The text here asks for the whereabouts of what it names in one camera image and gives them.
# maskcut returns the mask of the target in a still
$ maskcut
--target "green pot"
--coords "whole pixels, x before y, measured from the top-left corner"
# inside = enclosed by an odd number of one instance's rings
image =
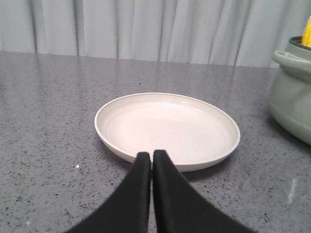
[[[301,36],[290,38],[286,51],[275,51],[280,64],[270,96],[273,117],[287,131],[311,145],[311,48]]]

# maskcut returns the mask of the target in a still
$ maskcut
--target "white curtain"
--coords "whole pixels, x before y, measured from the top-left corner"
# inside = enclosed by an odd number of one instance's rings
[[[277,67],[311,0],[0,0],[0,50]]]

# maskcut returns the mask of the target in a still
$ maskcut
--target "corn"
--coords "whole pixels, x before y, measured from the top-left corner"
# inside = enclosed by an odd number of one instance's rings
[[[301,44],[311,47],[311,16],[308,20],[307,26],[303,32]]]

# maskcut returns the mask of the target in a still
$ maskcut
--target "granite countertop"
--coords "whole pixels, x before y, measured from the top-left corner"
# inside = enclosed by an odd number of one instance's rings
[[[94,116],[141,92],[194,97],[238,124],[227,159],[184,173],[203,197],[260,233],[311,232],[311,147],[271,117],[275,72],[0,52],[0,232],[63,232],[106,200],[131,164],[104,146]]]

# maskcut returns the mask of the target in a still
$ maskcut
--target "plate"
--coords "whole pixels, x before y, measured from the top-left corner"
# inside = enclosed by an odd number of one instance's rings
[[[237,147],[240,130],[219,108],[187,96],[139,93],[105,104],[95,129],[117,156],[132,163],[140,151],[166,150],[179,171],[200,170]]]

